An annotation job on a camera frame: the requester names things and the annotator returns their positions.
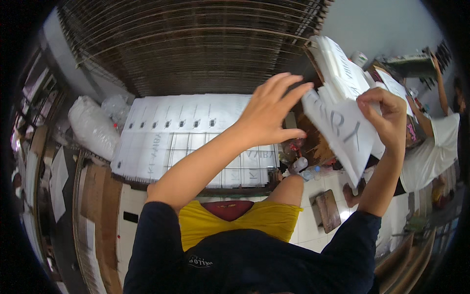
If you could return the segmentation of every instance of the dark navy shirt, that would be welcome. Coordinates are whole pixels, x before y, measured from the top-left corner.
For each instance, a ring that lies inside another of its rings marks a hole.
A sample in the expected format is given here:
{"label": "dark navy shirt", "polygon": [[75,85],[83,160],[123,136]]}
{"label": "dark navy shirt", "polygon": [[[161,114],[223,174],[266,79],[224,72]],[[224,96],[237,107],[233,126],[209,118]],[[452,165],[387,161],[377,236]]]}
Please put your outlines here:
{"label": "dark navy shirt", "polygon": [[124,293],[367,293],[380,223],[353,213],[321,254],[259,230],[218,233],[183,252],[175,211],[150,202],[137,226]]}

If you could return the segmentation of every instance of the white t-shirt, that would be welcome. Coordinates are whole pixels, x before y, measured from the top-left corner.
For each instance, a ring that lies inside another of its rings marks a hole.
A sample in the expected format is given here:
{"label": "white t-shirt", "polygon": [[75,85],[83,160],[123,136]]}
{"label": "white t-shirt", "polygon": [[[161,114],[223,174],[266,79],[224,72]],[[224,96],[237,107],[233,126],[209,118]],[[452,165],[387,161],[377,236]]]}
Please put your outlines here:
{"label": "white t-shirt", "polygon": [[427,138],[405,156],[400,180],[406,192],[426,187],[457,159],[459,121],[458,113],[431,119],[434,138]]}

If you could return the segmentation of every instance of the sleeve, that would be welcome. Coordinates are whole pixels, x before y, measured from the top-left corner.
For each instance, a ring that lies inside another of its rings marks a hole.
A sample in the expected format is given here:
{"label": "sleeve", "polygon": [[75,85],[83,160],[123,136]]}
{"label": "sleeve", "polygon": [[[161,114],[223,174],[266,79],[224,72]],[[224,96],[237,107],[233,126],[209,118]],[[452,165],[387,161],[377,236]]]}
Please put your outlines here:
{"label": "sleeve", "polygon": [[431,119],[434,144],[438,147],[454,146],[459,132],[460,115],[458,113],[441,119]]}
{"label": "sleeve", "polygon": [[339,228],[321,254],[333,266],[344,289],[367,293],[374,283],[376,241],[382,218],[367,212],[354,212]]}
{"label": "sleeve", "polygon": [[168,204],[144,205],[132,248],[124,293],[175,293],[184,260],[178,217]]}

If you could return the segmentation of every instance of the clear plastic bag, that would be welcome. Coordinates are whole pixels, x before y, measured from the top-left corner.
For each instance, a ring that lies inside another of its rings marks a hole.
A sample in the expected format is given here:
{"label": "clear plastic bag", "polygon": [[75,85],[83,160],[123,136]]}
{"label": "clear plastic bag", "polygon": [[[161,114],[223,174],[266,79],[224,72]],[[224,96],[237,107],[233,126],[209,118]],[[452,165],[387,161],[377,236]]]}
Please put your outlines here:
{"label": "clear plastic bag", "polygon": [[91,152],[111,161],[120,136],[106,113],[88,96],[79,96],[69,110],[77,141]]}
{"label": "clear plastic bag", "polygon": [[114,95],[106,98],[103,103],[101,103],[101,109],[103,109],[117,125],[119,132],[122,132],[125,120],[131,110],[131,106],[127,105],[125,100],[126,99],[122,95]]}

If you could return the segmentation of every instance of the white wall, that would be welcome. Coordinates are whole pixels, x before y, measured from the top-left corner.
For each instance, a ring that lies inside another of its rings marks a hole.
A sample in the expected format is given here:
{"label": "white wall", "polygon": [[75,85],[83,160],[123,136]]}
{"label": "white wall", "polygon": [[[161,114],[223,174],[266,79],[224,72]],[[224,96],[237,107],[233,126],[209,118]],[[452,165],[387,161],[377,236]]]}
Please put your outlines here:
{"label": "white wall", "polygon": [[[336,0],[329,8],[322,34],[332,38],[347,56],[354,51],[374,57],[435,50],[444,39],[436,21],[420,0]],[[447,98],[454,97],[454,66],[444,73]],[[407,80],[408,87],[424,90],[418,79]],[[442,116],[437,87],[421,91],[419,100],[430,107],[431,116]]]}
{"label": "white wall", "polygon": [[[82,70],[76,69],[75,67],[75,59],[60,28],[56,9],[51,12],[44,22],[43,29],[52,54],[73,90],[79,95],[88,95],[98,103],[101,103],[103,98],[99,97],[90,82],[86,79]],[[134,98],[134,95],[113,83],[94,74],[92,74],[92,76],[101,87],[106,97],[121,94],[129,96],[130,101]]]}

